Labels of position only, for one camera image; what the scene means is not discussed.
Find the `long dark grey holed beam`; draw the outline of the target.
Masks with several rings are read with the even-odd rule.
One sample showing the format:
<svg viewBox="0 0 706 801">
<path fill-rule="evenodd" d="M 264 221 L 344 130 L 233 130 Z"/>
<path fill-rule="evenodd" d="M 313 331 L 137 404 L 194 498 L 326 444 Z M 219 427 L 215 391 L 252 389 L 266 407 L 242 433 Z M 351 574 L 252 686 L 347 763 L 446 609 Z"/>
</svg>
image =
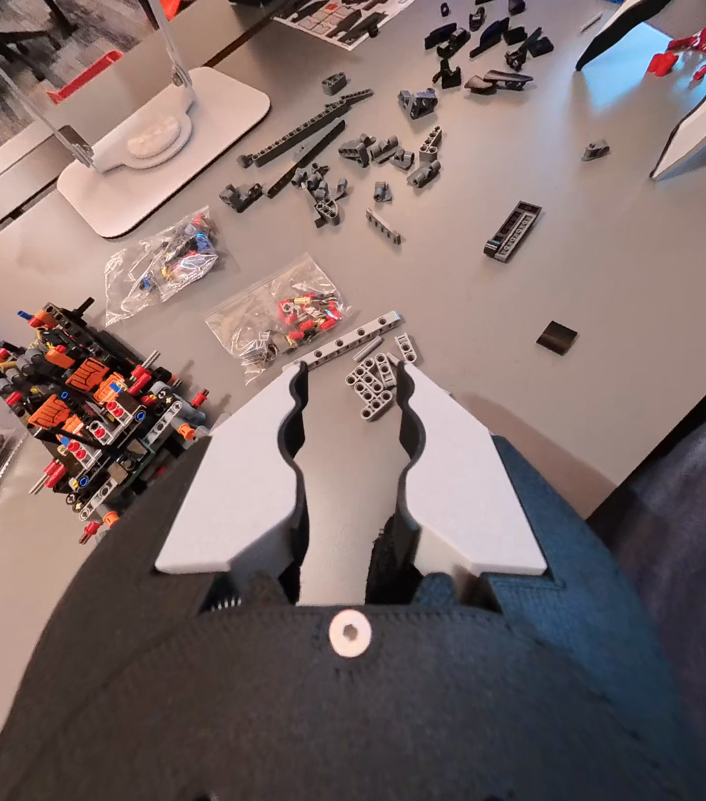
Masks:
<svg viewBox="0 0 706 801">
<path fill-rule="evenodd" d="M 239 155 L 237 158 L 239 166 L 242 168 L 249 168 L 253 165 L 260 167 L 268 164 L 280 155 L 283 155 L 292 146 L 300 144 L 311 135 L 321 131 L 333 120 L 345 115 L 352 105 L 362 102 L 364 99 L 368 99 L 374 94 L 375 91 L 372 88 L 366 88 L 343 95 L 335 102 L 326 104 L 318 115 L 309 118 L 296 128 L 288 131 L 286 135 L 275 140 L 272 144 L 254 153 Z"/>
</svg>

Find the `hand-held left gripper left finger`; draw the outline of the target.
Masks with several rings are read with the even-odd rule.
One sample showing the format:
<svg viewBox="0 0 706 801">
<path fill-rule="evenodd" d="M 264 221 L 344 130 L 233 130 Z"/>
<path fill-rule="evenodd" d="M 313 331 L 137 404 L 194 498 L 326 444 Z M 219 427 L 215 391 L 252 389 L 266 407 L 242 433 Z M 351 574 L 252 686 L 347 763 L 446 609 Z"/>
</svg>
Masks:
<svg viewBox="0 0 706 801">
<path fill-rule="evenodd" d="M 295 456 L 305 441 L 308 366 L 297 362 L 223 422 L 155 561 L 163 574 L 228 574 L 246 589 L 254 574 L 300 595 L 309 515 Z"/>
</svg>

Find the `light grey flat rounded board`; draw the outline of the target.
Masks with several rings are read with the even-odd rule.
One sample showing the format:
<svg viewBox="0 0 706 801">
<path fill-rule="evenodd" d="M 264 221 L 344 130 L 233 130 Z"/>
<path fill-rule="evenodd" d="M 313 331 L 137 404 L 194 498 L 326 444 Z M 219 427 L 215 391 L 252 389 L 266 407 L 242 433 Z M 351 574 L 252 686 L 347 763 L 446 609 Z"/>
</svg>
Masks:
<svg viewBox="0 0 706 801">
<path fill-rule="evenodd" d="M 189 109 L 192 132 L 177 155 L 148 169 L 119 166 L 106 174 L 73 162 L 59 175 L 58 192 L 102 238 L 133 230 L 270 110 L 265 93 L 215 69 L 202 66 L 189 73 L 196 94 Z"/>
</svg>

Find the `zip bag of multicoloured parts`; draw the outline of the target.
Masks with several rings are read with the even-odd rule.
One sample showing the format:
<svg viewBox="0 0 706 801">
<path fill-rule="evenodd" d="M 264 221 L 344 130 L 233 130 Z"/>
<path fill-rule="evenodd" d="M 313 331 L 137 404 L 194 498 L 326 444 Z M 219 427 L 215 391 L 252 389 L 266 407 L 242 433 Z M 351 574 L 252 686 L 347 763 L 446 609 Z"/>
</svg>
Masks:
<svg viewBox="0 0 706 801">
<path fill-rule="evenodd" d="M 104 268 L 106 325 L 167 302 L 206 276 L 224 255 L 208 205 L 115 252 Z"/>
</svg>

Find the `light grey holed lego beam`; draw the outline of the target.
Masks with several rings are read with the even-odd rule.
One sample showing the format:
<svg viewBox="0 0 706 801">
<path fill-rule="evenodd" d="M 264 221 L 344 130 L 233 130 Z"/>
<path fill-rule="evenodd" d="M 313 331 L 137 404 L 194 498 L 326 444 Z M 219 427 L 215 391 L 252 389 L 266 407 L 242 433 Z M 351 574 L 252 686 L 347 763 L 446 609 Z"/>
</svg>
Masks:
<svg viewBox="0 0 706 801">
<path fill-rule="evenodd" d="M 298 359 L 283 366 L 282 372 L 285 373 L 288 368 L 301 362 L 311 370 L 338 358 L 340 355 L 357 353 L 368 342 L 384 335 L 403 322 L 404 318 L 398 312 L 394 310 L 386 312 L 368 323 L 351 329 L 349 332 L 337 335 L 325 345 L 314 346 L 307 354 L 303 354 Z"/>
</svg>

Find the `pile of dark grey pieces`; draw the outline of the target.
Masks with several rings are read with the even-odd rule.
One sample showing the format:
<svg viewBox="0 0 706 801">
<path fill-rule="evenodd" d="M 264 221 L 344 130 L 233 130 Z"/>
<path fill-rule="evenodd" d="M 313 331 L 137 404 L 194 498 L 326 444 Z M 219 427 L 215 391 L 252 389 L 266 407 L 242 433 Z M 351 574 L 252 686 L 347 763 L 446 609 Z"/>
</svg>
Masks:
<svg viewBox="0 0 706 801">
<path fill-rule="evenodd" d="M 345 115 L 333 120 L 321 131 L 301 142 L 298 150 L 302 146 L 316 141 L 321 133 L 336 124 Z M 410 171 L 407 182 L 412 188 L 423 189 L 435 180 L 441 171 L 441 164 L 437 157 L 441 135 L 442 129 L 440 126 L 432 128 L 418 152 L 415 153 L 405 150 L 395 135 L 378 141 L 370 135 L 362 134 L 356 139 L 341 144 L 338 147 L 338 155 L 340 158 L 354 162 L 362 167 L 387 162 L 394 164 L 403 171 Z M 326 178 L 327 174 L 328 166 L 314 161 L 306 168 L 299 170 L 289 183 L 289 185 L 297 186 L 307 195 L 308 203 L 313 213 L 313 220 L 317 227 L 323 227 L 327 224 L 337 225 L 339 223 L 338 201 L 346 195 L 348 190 L 348 181 L 340 179 L 337 188 L 332 192 Z M 242 213 L 263 195 L 266 195 L 266 191 L 263 190 L 260 184 L 252 184 L 248 187 L 228 184 L 220 192 L 219 198 L 235 212 Z"/>
</svg>

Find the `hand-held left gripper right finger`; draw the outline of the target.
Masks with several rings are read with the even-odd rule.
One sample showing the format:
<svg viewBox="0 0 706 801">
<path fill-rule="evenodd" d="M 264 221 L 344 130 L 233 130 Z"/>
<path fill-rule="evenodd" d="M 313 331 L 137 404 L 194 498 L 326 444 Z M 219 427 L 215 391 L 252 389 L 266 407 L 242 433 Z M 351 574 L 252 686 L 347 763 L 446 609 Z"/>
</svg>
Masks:
<svg viewBox="0 0 706 801">
<path fill-rule="evenodd" d="M 374 542 L 367 604 L 408 602 L 440 575 L 468 600 L 483 575 L 541 577 L 548 565 L 489 429 L 416 366 L 398 367 L 408 464 Z"/>
</svg>

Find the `scattered red lego pins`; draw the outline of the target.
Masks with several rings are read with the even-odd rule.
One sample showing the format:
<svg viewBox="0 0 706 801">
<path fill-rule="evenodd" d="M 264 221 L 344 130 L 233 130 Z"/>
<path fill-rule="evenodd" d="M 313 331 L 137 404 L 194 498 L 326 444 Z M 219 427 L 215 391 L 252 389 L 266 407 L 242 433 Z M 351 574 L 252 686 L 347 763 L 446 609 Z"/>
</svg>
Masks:
<svg viewBox="0 0 706 801">
<path fill-rule="evenodd" d="M 693 35 L 671 40 L 663 53 L 653 55 L 647 72 L 658 77 L 668 75 L 676 66 L 680 54 L 706 56 L 706 26 Z"/>
</svg>

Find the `printed white parts sheet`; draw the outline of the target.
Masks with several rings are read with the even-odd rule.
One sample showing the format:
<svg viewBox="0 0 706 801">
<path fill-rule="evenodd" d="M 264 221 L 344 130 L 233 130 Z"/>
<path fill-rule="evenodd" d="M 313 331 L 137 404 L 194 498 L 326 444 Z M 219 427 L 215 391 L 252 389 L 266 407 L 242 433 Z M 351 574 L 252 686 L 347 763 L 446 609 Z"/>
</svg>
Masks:
<svg viewBox="0 0 706 801">
<path fill-rule="evenodd" d="M 273 20 L 351 51 L 413 4 L 412 1 L 288 1 Z"/>
</svg>

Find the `zip bag of red pins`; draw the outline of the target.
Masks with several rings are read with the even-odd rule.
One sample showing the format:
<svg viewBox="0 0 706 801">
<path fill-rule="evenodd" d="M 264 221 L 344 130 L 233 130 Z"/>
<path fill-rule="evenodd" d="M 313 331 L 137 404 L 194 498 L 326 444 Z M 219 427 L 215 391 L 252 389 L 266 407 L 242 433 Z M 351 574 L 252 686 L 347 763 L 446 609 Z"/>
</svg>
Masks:
<svg viewBox="0 0 706 801">
<path fill-rule="evenodd" d="M 333 280 L 303 253 L 212 308 L 206 325 L 250 382 L 279 358 L 340 332 L 349 311 Z"/>
</svg>

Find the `lego car chassis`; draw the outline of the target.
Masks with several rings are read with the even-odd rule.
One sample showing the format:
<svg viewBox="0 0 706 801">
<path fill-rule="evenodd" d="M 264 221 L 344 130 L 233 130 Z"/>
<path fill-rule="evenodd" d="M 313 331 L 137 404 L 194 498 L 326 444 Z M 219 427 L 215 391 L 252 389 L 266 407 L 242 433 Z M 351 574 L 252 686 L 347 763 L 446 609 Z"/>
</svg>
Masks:
<svg viewBox="0 0 706 801">
<path fill-rule="evenodd" d="M 202 404 L 181 379 L 104 329 L 90 325 L 88 297 L 76 308 L 19 311 L 34 332 L 25 346 L 0 337 L 0 401 L 50 454 L 29 493 L 62 495 L 98 542 L 173 461 L 208 437 Z"/>
</svg>

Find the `pile of black lego pieces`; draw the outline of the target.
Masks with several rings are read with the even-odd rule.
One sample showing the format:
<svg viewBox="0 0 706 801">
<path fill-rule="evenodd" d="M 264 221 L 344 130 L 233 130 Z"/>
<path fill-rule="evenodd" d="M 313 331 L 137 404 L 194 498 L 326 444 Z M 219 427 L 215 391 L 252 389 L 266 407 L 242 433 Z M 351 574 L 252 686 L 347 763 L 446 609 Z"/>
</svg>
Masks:
<svg viewBox="0 0 706 801">
<path fill-rule="evenodd" d="M 439 59 L 437 72 L 431 78 L 434 86 L 441 89 L 463 86 L 474 95 L 494 95 L 498 91 L 522 92 L 534 80 L 532 76 L 521 73 L 528 58 L 539 58 L 554 50 L 552 41 L 544 35 L 541 27 L 528 33 L 521 25 L 511 25 L 512 18 L 525 10 L 525 2 L 508 2 L 508 16 L 497 19 L 487 27 L 483 27 L 484 5 L 485 2 L 475 2 L 476 9 L 468 16 L 467 27 L 447 23 L 426 36 L 424 49 L 434 50 Z M 460 67 L 451 67 L 450 60 L 477 32 L 480 33 L 478 44 L 468 54 L 471 60 L 500 44 L 514 45 L 515 48 L 504 55 L 508 70 L 491 69 L 463 83 Z"/>
</svg>

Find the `pile of light grey liftarms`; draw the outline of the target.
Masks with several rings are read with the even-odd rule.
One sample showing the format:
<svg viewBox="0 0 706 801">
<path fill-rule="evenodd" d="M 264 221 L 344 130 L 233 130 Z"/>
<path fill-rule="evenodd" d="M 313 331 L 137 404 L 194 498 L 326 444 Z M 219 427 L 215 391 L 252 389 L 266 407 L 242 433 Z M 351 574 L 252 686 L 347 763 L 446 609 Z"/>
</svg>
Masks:
<svg viewBox="0 0 706 801">
<path fill-rule="evenodd" d="M 395 336 L 396 351 L 385 349 L 384 342 L 362 363 L 354 365 L 345 376 L 345 385 L 362 403 L 360 419 L 372 423 L 380 419 L 395 404 L 398 387 L 398 367 L 415 364 L 418 353 L 409 333 Z"/>
</svg>

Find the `white and wooden book stand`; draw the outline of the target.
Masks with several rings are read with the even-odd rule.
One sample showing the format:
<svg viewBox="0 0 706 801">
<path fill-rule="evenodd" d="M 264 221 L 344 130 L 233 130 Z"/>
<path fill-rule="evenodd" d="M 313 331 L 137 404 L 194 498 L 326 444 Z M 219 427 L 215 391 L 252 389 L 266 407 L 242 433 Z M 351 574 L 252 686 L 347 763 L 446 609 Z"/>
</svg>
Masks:
<svg viewBox="0 0 706 801">
<path fill-rule="evenodd" d="M 182 64 L 163 5 L 156 1 L 149 5 L 171 62 L 174 88 L 159 92 L 94 146 L 87 145 L 71 126 L 53 125 L 0 67 L 0 77 L 26 112 L 44 124 L 77 161 L 100 174 L 119 166 L 144 170 L 163 164 L 178 154 L 192 132 L 189 109 L 196 94 L 191 75 Z"/>
</svg>

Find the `long dark grey lego plate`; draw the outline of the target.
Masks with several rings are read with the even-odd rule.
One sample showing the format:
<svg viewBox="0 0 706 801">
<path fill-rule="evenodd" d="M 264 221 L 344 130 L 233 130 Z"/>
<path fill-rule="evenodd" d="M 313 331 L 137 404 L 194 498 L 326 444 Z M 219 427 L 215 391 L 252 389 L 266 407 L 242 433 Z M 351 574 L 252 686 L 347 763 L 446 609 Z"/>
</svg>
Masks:
<svg viewBox="0 0 706 801">
<path fill-rule="evenodd" d="M 341 135 L 346 129 L 347 123 L 342 118 L 336 124 L 328 127 L 318 139 L 313 143 L 302 146 L 293 156 L 293 165 L 288 167 L 286 172 L 277 179 L 266 192 L 268 199 L 273 199 L 280 193 L 295 177 L 295 174 L 316 160 L 320 155 L 337 137 Z"/>
</svg>

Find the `grey studded lego plate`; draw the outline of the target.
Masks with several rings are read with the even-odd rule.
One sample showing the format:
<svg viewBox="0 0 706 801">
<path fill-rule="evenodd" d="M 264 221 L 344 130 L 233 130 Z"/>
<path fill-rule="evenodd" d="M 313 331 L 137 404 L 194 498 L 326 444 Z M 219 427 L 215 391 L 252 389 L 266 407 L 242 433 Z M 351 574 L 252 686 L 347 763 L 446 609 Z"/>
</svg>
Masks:
<svg viewBox="0 0 706 801">
<path fill-rule="evenodd" d="M 393 245 L 400 246 L 402 244 L 402 235 L 400 232 L 386 219 L 384 219 L 382 215 L 379 215 L 375 209 L 368 207 L 365 212 L 365 218 L 369 227 L 378 231 Z"/>
</svg>

